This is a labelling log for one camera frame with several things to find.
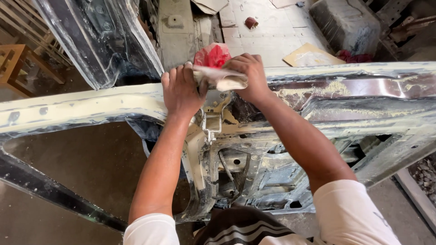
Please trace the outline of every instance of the hand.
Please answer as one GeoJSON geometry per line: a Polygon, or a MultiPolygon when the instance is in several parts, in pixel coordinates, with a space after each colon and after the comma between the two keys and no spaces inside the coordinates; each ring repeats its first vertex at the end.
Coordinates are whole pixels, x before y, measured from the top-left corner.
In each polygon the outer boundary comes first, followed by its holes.
{"type": "Polygon", "coordinates": [[[271,96],[273,93],[266,83],[265,72],[263,70],[262,59],[260,55],[242,54],[227,61],[223,68],[231,69],[244,73],[248,77],[248,87],[245,89],[235,89],[235,92],[245,101],[256,105],[262,101],[265,96],[271,96]]]}
{"type": "Polygon", "coordinates": [[[200,84],[200,93],[197,92],[197,83],[194,81],[192,63],[186,62],[161,77],[163,86],[163,101],[168,109],[168,117],[176,116],[182,119],[191,119],[206,100],[208,85],[200,84]]]}

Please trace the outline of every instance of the wooden furniture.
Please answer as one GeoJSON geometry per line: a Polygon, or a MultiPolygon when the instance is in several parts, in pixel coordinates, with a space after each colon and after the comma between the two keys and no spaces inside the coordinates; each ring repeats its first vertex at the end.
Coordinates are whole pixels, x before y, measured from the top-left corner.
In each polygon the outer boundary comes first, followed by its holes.
{"type": "Polygon", "coordinates": [[[0,56],[4,57],[3,62],[0,63],[0,88],[6,87],[25,98],[34,96],[23,86],[23,82],[18,81],[18,74],[26,58],[38,65],[58,83],[65,83],[64,79],[49,64],[24,44],[0,45],[0,56]]]}
{"type": "MultiPolygon", "coordinates": [[[[22,33],[29,41],[36,44],[35,53],[41,55],[43,51],[57,62],[72,66],[71,60],[64,53],[60,43],[55,39],[44,19],[39,15],[29,0],[0,0],[0,19],[22,33]]],[[[11,37],[5,27],[0,26],[0,43],[15,44],[18,36],[11,37]]]]}

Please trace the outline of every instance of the person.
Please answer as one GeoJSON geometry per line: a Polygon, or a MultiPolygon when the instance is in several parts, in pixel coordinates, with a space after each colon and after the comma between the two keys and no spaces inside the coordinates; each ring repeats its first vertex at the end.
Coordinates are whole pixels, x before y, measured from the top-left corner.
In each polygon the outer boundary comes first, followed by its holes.
{"type": "MultiPolygon", "coordinates": [[[[224,67],[248,76],[248,87],[235,92],[263,113],[309,177],[320,235],[303,238],[268,213],[232,205],[220,210],[219,215],[212,213],[194,243],[399,245],[365,186],[357,181],[330,140],[268,88],[261,57],[242,54],[224,67]]],[[[191,63],[165,72],[161,80],[167,120],[141,173],[124,234],[125,245],[179,244],[171,204],[189,122],[205,102],[207,86],[202,84],[197,91],[191,63]]]]}

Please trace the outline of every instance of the white sleeve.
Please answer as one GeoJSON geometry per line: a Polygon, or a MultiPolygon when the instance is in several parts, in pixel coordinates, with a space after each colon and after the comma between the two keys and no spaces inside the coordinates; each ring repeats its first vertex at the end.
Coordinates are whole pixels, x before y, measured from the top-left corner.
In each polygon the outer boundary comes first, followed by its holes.
{"type": "Polygon", "coordinates": [[[363,184],[337,180],[313,195],[321,240],[335,245],[401,245],[363,184]]]}
{"type": "Polygon", "coordinates": [[[131,223],[124,233],[124,245],[179,245],[176,222],[166,214],[147,214],[131,223]]]}

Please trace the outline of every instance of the red cloth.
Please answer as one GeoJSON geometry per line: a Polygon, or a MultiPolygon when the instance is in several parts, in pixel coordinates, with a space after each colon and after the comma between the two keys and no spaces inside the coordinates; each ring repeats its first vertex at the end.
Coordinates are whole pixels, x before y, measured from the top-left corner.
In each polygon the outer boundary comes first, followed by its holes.
{"type": "Polygon", "coordinates": [[[231,58],[227,44],[212,43],[195,54],[194,65],[221,68],[231,58]]]}
{"type": "Polygon", "coordinates": [[[345,61],[347,64],[372,62],[372,56],[370,54],[357,54],[351,56],[348,50],[341,50],[337,58],[345,61]]]}

